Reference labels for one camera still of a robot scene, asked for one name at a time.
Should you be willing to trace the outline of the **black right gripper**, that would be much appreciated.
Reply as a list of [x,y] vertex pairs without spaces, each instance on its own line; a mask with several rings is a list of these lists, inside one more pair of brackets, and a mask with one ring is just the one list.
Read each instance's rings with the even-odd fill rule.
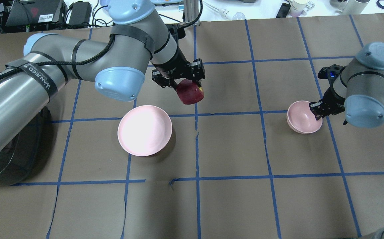
[[330,86],[318,102],[309,102],[310,111],[315,120],[329,115],[338,115],[345,112],[345,98],[339,96]]

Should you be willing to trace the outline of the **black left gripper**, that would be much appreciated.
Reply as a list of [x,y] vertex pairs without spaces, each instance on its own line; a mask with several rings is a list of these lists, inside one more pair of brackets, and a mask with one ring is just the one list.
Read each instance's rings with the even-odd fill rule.
[[201,58],[193,62],[187,61],[183,52],[177,47],[174,56],[163,64],[153,64],[151,78],[162,88],[176,88],[175,80],[184,78],[192,80],[198,88],[202,88],[201,81],[205,79],[205,70]]

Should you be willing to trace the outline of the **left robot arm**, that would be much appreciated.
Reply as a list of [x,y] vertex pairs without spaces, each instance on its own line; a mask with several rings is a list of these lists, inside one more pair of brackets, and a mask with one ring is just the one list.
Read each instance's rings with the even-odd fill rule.
[[152,80],[177,89],[186,104],[202,100],[203,62],[187,61],[178,42],[149,0],[107,0],[114,22],[107,44],[38,33],[24,45],[21,59],[0,73],[0,151],[71,79],[90,81],[102,95],[123,102],[137,97],[148,64]]

